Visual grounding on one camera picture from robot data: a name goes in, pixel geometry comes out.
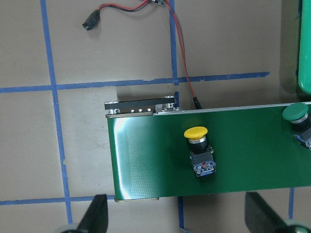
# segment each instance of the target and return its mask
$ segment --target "green push button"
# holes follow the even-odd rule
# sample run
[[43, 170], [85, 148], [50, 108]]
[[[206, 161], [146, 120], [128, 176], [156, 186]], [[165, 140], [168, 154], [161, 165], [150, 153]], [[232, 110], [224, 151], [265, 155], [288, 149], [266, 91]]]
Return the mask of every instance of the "green push button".
[[284, 109], [282, 116], [285, 120], [298, 120], [308, 112], [308, 109], [308, 106], [304, 103], [293, 103]]

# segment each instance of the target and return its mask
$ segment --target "yellow push button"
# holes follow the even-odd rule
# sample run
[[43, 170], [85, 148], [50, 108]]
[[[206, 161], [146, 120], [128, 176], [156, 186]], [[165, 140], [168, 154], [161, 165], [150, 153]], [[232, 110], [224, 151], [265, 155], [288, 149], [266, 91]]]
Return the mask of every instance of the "yellow push button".
[[207, 128], [203, 126], [197, 126], [187, 129], [184, 133], [184, 137], [188, 138], [189, 140], [199, 140], [203, 138], [207, 132]]

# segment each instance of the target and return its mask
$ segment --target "blue tape line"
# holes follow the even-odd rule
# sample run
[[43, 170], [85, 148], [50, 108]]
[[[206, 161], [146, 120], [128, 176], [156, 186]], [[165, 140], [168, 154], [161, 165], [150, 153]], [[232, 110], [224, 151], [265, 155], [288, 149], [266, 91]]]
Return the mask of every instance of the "blue tape line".
[[65, 198], [4, 200], [0, 201], [0, 205], [24, 205], [24, 204], [42, 204], [42, 203], [57, 203], [57, 202], [65, 202]]
[[[175, 1], [170, 0], [172, 10], [175, 11]], [[170, 32], [171, 32], [171, 60], [172, 60], [172, 72], [173, 72], [173, 83], [177, 86], [179, 79], [177, 76], [177, 51], [176, 51], [176, 30], [174, 17], [170, 11]]]
[[[114, 200], [114, 195], [107, 195], [107, 200]], [[25, 200], [3, 200], [0, 201], [1, 205], [24, 205], [24, 204], [43, 204], [43, 203], [59, 203], [66, 201], [88, 201], [93, 200], [94, 197], [72, 197], [69, 199], [66, 198], [46, 198], [46, 199], [25, 199]]]
[[[250, 79], [250, 78], [265, 78], [270, 72], [256, 72], [245, 74], [224, 74], [224, 75], [209, 75], [209, 76], [196, 76], [190, 77], [192, 82], [200, 81], [220, 81], [220, 80], [232, 80], [232, 79]], [[179, 83], [187, 82], [186, 77], [178, 78]], [[95, 82], [95, 83], [69, 83], [69, 84], [57, 84], [57, 90], [68, 89], [82, 89], [82, 88], [95, 88], [105, 86], [135, 86], [135, 85], [151, 85], [151, 84], [167, 84], [173, 83], [172, 78], [154, 79], [154, 80], [124, 80], [124, 81], [108, 81], [108, 82]], [[29, 91], [47, 91], [54, 90], [54, 86], [20, 86], [20, 87], [4, 87], [0, 88], [0, 93], [10, 92], [29, 92]]]
[[302, 0], [299, 0], [298, 1], [298, 12], [297, 12], [296, 19], [299, 19], [301, 17], [301, 13], [302, 13]]
[[28, 91], [51, 91], [51, 85], [43, 86], [18, 86], [18, 87], [3, 87], [0, 88], [0, 93], [12, 93], [12, 92], [28, 92]]
[[178, 91], [175, 91], [174, 97], [176, 100], [176, 107], [179, 108], [179, 92]]
[[184, 226], [184, 200], [183, 197], [178, 197], [178, 218], [179, 218], [179, 228], [184, 233], [189, 233], [185, 230]]
[[294, 195], [295, 195], [295, 188], [290, 188], [290, 200], [288, 205], [289, 219], [292, 219], [294, 216]]
[[58, 84], [58, 90], [67, 89], [80, 89], [80, 88], [93, 88], [105, 86], [135, 86], [135, 85], [151, 85], [151, 84], [166, 84], [172, 83], [172, 78], [168, 79], [154, 79], [154, 80], [124, 80], [124, 81], [108, 81], [108, 82], [95, 82], [95, 83], [70, 83]]
[[[190, 77], [192, 82], [200, 81], [220, 81], [220, 80], [232, 80], [232, 79], [250, 79], [250, 78], [265, 78], [270, 75], [270, 72], [256, 72], [256, 73], [244, 73], [244, 74], [223, 74], [223, 75], [209, 75], [209, 76], [196, 76]], [[187, 78], [178, 78], [180, 83], [186, 83]], [[151, 84], [166, 84], [172, 83], [172, 78], [167, 79], [154, 79], [154, 80], [125, 80], [125, 81], [109, 81], [109, 82], [95, 82], [95, 83], [70, 83], [70, 84], [58, 84], [56, 87], [58, 90], [67, 89], [80, 89], [80, 88], [94, 88], [105, 86], [132, 86], [132, 85], [151, 85]]]
[[57, 95], [57, 89], [56, 89], [56, 78], [55, 78], [52, 47], [51, 47], [51, 37], [50, 37], [50, 31], [49, 31], [48, 13], [47, 13], [47, 7], [46, 7], [45, 0], [40, 0], [40, 4], [41, 4], [41, 14], [42, 14], [45, 47], [46, 47], [46, 52], [47, 52], [48, 65], [49, 65], [50, 81], [52, 85], [56, 131], [57, 131], [59, 155], [60, 155], [60, 162], [61, 162], [64, 195], [65, 195], [65, 200], [66, 200], [67, 220], [68, 220], [68, 224], [71, 224], [72, 213], [71, 213], [71, 206], [70, 206], [70, 200], [69, 200], [70, 195], [69, 195], [67, 171], [66, 171], [66, 166], [64, 165], [65, 152], [64, 152], [63, 135], [62, 135], [62, 126], [60, 122], [60, 113], [59, 113], [58, 95]]
[[[114, 195], [107, 195], [107, 200], [114, 200], [115, 196]], [[94, 197], [75, 197], [75, 198], [70, 198], [70, 201], [88, 201], [88, 200], [93, 200]]]
[[[257, 72], [257, 73], [245, 73], [245, 74], [222, 74], [222, 75], [210, 75], [210, 76], [196, 76], [189, 77], [191, 82], [201, 81], [220, 81], [220, 80], [233, 80], [233, 79], [252, 79], [252, 78], [265, 78], [270, 75], [270, 72]], [[187, 78], [179, 78], [180, 83], [186, 83]]]

